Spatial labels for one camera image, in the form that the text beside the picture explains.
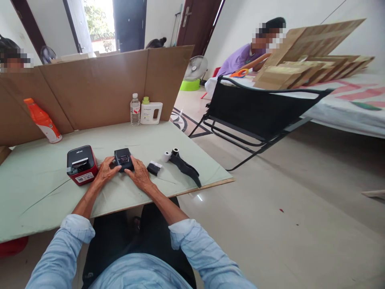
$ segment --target orange bottle cap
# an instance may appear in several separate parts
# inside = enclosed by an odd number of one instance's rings
[[[34,101],[32,98],[26,98],[26,99],[24,100],[24,102],[25,102],[26,104],[33,104],[35,101]]]

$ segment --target barcode label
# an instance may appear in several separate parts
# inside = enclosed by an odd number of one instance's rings
[[[89,179],[93,179],[94,176],[92,173],[86,173],[85,175],[82,175],[80,177],[76,177],[75,179],[78,181],[78,183],[82,183],[84,181],[87,181]]]

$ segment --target black folding chair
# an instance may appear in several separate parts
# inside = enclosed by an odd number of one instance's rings
[[[223,80],[230,81],[235,86],[224,85],[221,83]],[[288,92],[307,92],[318,94],[318,97],[308,99],[277,94]],[[227,170],[233,171],[251,158],[266,151],[296,128],[309,122],[311,118],[301,119],[300,116],[331,92],[333,92],[333,89],[259,90],[241,85],[231,78],[220,76],[215,86],[213,99],[211,103],[207,104],[209,109],[189,137],[194,134],[198,126],[203,122],[211,127],[211,131],[217,136],[250,152],[251,156],[232,169]],[[226,132],[216,127],[216,122],[255,138],[259,143],[251,143]],[[254,151],[239,142],[253,147],[260,147],[260,149]]]

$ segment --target paper roll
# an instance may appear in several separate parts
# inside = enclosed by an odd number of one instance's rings
[[[173,155],[178,155],[178,153],[179,153],[179,149],[178,148],[173,148],[172,149],[172,154]]]
[[[166,163],[170,160],[170,157],[171,157],[170,152],[164,152],[164,154],[162,155],[162,161]]]

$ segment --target tree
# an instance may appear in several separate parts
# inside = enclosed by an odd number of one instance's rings
[[[115,33],[108,29],[107,17],[102,9],[94,5],[88,5],[88,3],[85,2],[84,10],[92,41],[114,38]]]

